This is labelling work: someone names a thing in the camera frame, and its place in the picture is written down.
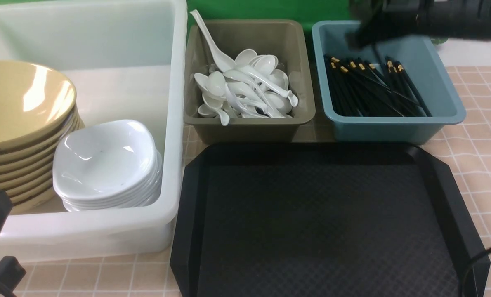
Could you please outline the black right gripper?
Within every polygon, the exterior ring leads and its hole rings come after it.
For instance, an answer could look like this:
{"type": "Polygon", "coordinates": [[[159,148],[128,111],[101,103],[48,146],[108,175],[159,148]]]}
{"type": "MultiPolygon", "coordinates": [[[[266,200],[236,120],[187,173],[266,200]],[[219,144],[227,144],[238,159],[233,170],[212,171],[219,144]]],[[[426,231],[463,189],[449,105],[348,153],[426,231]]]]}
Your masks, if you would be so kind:
{"type": "Polygon", "coordinates": [[[491,41],[491,0],[351,0],[359,26],[347,32],[361,49],[409,35],[491,41]]]}

